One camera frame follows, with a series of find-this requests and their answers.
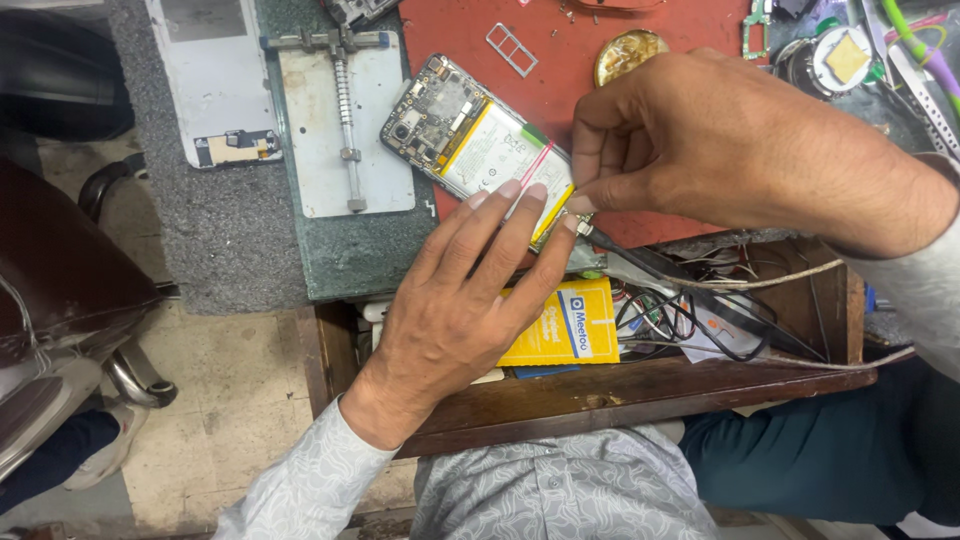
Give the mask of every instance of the hand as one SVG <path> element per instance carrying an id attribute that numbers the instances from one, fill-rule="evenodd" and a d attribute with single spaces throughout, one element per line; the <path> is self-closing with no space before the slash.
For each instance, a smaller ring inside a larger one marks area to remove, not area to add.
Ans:
<path id="1" fill-rule="evenodd" d="M 476 271 L 481 251 L 516 200 L 511 180 L 462 203 L 426 239 L 396 292 L 383 337 L 340 402 L 347 424 L 382 450 L 403 443 L 446 396 L 489 372 L 543 312 L 564 276 L 576 216 L 558 224 L 537 263 L 503 298 L 527 253 L 546 199 L 531 185 Z"/>
<path id="2" fill-rule="evenodd" d="M 956 188 L 877 130 L 712 49 L 655 56 L 582 98 L 573 150 L 577 213 L 783 227 L 882 258 L 957 213 Z"/>

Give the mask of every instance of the man's left hand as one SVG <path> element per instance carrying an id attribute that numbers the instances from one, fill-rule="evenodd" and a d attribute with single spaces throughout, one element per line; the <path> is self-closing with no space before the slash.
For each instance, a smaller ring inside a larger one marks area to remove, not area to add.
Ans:
<path id="1" fill-rule="evenodd" d="M 563 278 L 576 239 L 573 215 L 554 229 L 513 291 L 500 296 L 543 212 L 542 184 L 526 190 L 469 274 L 519 192 L 520 182 L 511 180 L 464 201 L 430 234 L 400 284 L 379 347 L 340 402 L 347 424 L 376 448 L 400 446 L 440 400 L 489 372 Z"/>

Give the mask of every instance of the chair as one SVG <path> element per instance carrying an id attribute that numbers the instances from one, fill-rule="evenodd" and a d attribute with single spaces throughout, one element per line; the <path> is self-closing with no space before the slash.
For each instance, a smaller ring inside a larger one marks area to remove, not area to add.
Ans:
<path id="1" fill-rule="evenodd" d="M 0 480 L 76 411 L 105 370 L 139 405 L 163 407 L 177 396 L 130 341 L 163 297 L 91 219 L 109 185 L 138 162 L 142 155 L 95 173 L 81 209 L 0 160 Z"/>

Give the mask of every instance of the wrist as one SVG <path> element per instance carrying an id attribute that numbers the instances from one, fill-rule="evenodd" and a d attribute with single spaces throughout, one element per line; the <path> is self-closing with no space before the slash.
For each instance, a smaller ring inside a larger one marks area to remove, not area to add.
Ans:
<path id="1" fill-rule="evenodd" d="M 936 240 L 956 218 L 960 193 L 922 161 L 892 154 L 848 179 L 857 189 L 832 197 L 830 216 L 810 230 L 872 258 L 905 257 Z"/>
<path id="2" fill-rule="evenodd" d="M 358 437 L 379 450 L 392 451 L 420 427 L 433 407 L 411 406 L 378 371 L 371 357 L 341 399 L 340 413 Z"/>

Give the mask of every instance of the shoe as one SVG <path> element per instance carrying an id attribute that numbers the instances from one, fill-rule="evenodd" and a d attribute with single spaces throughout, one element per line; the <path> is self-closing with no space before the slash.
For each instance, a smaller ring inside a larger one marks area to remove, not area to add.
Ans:
<path id="1" fill-rule="evenodd" d="M 133 438 L 147 421 L 150 409 L 127 403 L 118 403 L 107 410 L 120 425 L 120 434 L 110 444 L 89 457 L 66 482 L 67 491 L 80 491 L 93 487 L 100 480 L 112 475 L 120 468 L 130 453 Z"/>

